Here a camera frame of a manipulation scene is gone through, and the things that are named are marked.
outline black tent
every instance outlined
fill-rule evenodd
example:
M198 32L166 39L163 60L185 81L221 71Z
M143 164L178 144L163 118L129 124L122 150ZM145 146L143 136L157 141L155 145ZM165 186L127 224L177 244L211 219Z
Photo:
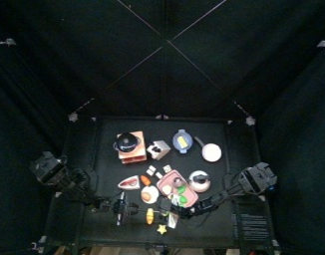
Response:
M72 114L256 120L281 250L325 254L322 40L325 0L0 1L0 254L44 233L28 165Z

